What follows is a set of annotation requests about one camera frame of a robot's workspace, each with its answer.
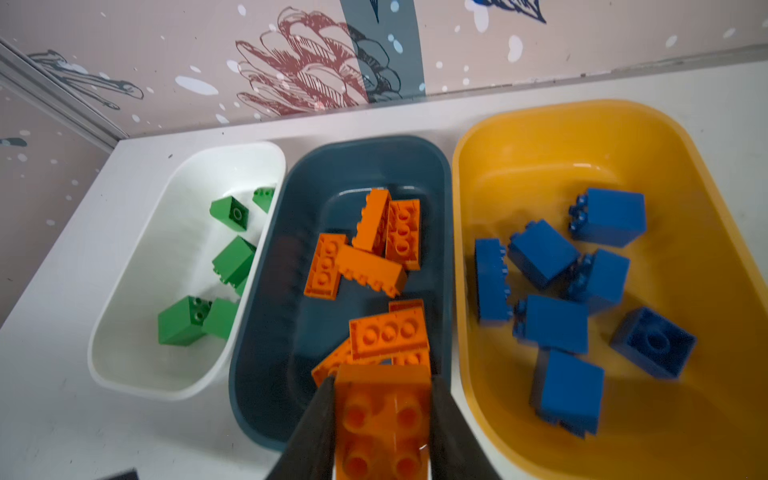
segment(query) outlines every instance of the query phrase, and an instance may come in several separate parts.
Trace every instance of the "wall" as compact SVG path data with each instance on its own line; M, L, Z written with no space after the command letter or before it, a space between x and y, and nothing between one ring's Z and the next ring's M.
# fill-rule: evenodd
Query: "wall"
M0 325L107 157L0 87Z
M14 0L0 37L137 135L764 44L768 2Z

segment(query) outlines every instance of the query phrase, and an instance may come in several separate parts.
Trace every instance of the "plastic container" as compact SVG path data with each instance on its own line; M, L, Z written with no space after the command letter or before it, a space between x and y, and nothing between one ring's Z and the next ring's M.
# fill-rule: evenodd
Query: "plastic container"
M453 159L456 309L462 385L485 434L542 478L762 478L768 475L768 294L685 130L626 101L490 118ZM473 246L545 218L566 234L587 187L641 192L647 232L625 249L624 300L590 318L588 362L606 380L598 434L581 440L528 404L536 348L511 326L478 325ZM598 245L575 243L581 252ZM533 289L507 261L510 303ZM608 345L624 314L648 305L698 336L680 381L651 378Z
M237 301L211 263L237 234L258 246L245 289L250 292L261 233L274 211L265 214L251 197L266 185L279 192L285 170L283 152L267 142L211 148L182 163L91 333L88 367L96 383L151 399L182 400L226 378L244 302L226 342L208 335L186 347L160 345L157 315L186 295ZM208 213L212 201L228 195L249 210L245 232L234 232Z
M371 188L422 208L421 270L397 300L424 299L432 373L451 378L453 241L450 170L435 145L416 137L331 144L288 174L266 235L264 261L230 367L235 418L255 442L282 450L317 387L312 368L349 336L349 321L386 313L391 300L341 279L336 300L303 295L320 233L352 239Z

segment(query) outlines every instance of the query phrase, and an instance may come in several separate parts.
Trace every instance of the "green building block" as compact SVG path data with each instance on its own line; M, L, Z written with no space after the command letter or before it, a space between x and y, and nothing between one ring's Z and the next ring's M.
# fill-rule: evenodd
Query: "green building block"
M269 213L272 197L275 195L275 187L261 187L253 192L253 202L261 207L261 210Z
M215 299L210 313L203 322L203 333L209 333L225 340L230 338L230 331L233 323L235 323L236 314L236 303L223 298Z
M246 242L240 235L232 240L227 248L214 258L214 272L221 277L221 283L229 283L237 288L250 272L256 247Z
M187 346L199 339L212 302L185 296L157 316L157 341L161 345Z
M240 282L240 284L235 287L235 293L237 293L240 296L243 296L243 292L245 292L245 283L247 281L248 281L248 277L246 276L245 279L243 279L243 281Z
M209 211L213 218L236 232L244 232L248 228L248 209L235 197L216 200L210 205Z

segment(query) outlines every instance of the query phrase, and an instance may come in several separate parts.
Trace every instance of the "blue square block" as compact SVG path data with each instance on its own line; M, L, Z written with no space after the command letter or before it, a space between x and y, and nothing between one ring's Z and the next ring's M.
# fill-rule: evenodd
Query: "blue square block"
M539 220L510 237L507 256L525 278L543 290L578 259L579 252L549 223Z
M589 351L589 312L585 305L528 295L515 306L512 335L522 343L571 353Z
M531 406L546 422L584 438L597 435L605 370L567 353L540 349Z
M628 273L628 258L602 249L586 253L572 267L571 282L562 296L583 303L594 315L621 303Z
M507 323L512 308L507 304L511 293L506 283L502 242L498 238L475 240L475 268L478 277L478 316L483 325Z
M614 333L611 347L657 379L676 379L696 337L646 306L632 310Z
M574 240L626 247L645 233L645 196L619 190L588 188L568 209Z

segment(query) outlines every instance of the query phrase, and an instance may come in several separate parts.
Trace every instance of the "white table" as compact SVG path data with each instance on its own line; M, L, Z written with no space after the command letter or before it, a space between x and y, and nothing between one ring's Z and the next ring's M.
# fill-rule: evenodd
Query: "white table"
M499 112L596 98L638 101L688 130L766 277L767 84L764 61L122 141L0 329L0 478L89 480L135 467L141 480L254 480L276 461L275 452L240 431L224 384L164 403L109 392L88 373L91 328L165 184L192 153L265 139L285 150L291 167L329 142L415 134L450 159L471 125ZM502 478L528 478L469 414L457 350L454 339L457 402Z

